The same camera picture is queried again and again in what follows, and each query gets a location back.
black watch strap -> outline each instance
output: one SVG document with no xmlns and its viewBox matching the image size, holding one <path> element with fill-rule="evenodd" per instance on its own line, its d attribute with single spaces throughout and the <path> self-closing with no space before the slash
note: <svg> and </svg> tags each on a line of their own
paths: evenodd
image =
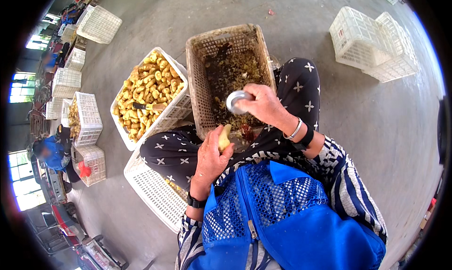
<svg viewBox="0 0 452 270">
<path fill-rule="evenodd" d="M 314 137 L 313 127 L 311 125 L 309 125 L 308 123 L 305 123 L 305 124 L 306 124 L 306 127 L 308 128 L 308 131 L 306 132 L 306 135 L 302 138 L 301 141 L 293 144 L 294 148 L 296 148 L 296 149 L 306 150 L 308 145 L 312 142 L 312 138 Z"/>
<path fill-rule="evenodd" d="M 187 195 L 187 203 L 193 208 L 204 208 L 206 206 L 207 199 L 203 201 L 197 201 L 196 199 L 192 198 L 189 192 L 189 194 Z"/>
</svg>

knife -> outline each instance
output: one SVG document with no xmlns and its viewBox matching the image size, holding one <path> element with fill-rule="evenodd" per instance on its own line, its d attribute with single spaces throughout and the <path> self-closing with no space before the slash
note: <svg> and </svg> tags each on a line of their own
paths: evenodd
<svg viewBox="0 0 452 270">
<path fill-rule="evenodd" d="M 150 103 L 150 104 L 133 103 L 133 107 L 136 109 L 163 111 L 165 110 L 166 105 L 162 103 Z"/>
</svg>

window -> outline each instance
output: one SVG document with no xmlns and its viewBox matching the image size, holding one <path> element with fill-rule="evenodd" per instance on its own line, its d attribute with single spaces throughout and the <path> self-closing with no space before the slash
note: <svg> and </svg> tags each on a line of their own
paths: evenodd
<svg viewBox="0 0 452 270">
<path fill-rule="evenodd" d="M 60 19 L 61 19 L 61 17 L 59 17 L 59 16 L 47 13 L 46 16 L 44 16 L 43 21 L 56 25 L 56 24 L 58 24 L 58 20 L 60 20 Z"/>
<path fill-rule="evenodd" d="M 27 151 L 10 153 L 9 170 L 11 182 L 20 211 L 24 211 L 46 202 L 41 186 L 35 181 Z"/>
<path fill-rule="evenodd" d="M 42 34 L 33 35 L 27 44 L 27 48 L 45 51 L 47 49 L 47 45 L 49 44 L 50 39 L 51 37 L 48 35 Z"/>
<path fill-rule="evenodd" d="M 36 76 L 30 72 L 16 72 L 11 83 L 10 103 L 29 103 L 33 100 Z"/>
</svg>

blue mesh vest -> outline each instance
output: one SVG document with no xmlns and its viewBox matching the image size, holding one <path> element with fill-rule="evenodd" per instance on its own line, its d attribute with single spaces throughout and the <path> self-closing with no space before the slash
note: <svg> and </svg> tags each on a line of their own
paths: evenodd
<svg viewBox="0 0 452 270">
<path fill-rule="evenodd" d="M 205 255 L 189 269 L 244 269 L 250 243 L 261 240 L 289 269 L 373 269 L 385 253 L 381 239 L 329 207 L 322 184 L 273 161 L 243 165 L 213 185 L 204 210 Z"/>
</svg>

concrete floor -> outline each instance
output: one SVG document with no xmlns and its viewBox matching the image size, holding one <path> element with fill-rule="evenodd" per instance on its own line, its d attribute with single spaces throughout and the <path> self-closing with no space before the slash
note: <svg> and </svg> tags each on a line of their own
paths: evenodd
<svg viewBox="0 0 452 270">
<path fill-rule="evenodd" d="M 436 149 L 441 74 L 421 24 L 407 5 L 386 0 L 102 0 L 123 22 L 109 45 L 90 41 L 82 92 L 94 93 L 104 130 L 108 178 L 89 188 L 74 185 L 70 199 L 91 236 L 102 233 L 114 255 L 130 269 L 173 269 L 178 251 L 172 233 L 124 178 L 132 152 L 126 149 L 110 104 L 122 81 L 153 47 L 186 65 L 185 42 L 209 30 L 243 23 L 262 27 L 268 51 L 283 63 L 313 59 L 321 80 L 320 132 L 342 144 L 386 221 L 389 242 L 381 269 L 409 248 L 436 189 Z M 406 27 L 420 62 L 416 75 L 379 83 L 359 69 L 339 64 L 328 28 L 339 9 L 353 7 L 372 18 L 388 11 Z M 271 8 L 276 14 L 268 15 Z"/>
</svg>

